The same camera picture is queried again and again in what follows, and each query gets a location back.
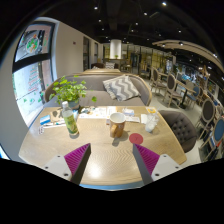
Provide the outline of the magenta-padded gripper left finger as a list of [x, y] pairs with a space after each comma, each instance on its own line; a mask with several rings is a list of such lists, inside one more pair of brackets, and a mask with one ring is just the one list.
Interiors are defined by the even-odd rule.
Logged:
[[48, 161], [43, 169], [65, 180], [79, 185], [88, 159], [91, 154], [91, 144], [87, 143], [66, 155], [56, 155]]

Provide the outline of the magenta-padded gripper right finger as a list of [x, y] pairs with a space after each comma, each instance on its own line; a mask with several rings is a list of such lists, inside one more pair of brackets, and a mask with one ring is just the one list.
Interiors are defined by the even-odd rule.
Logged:
[[158, 155], [138, 144], [133, 145], [133, 155], [145, 185], [181, 170], [167, 154]]

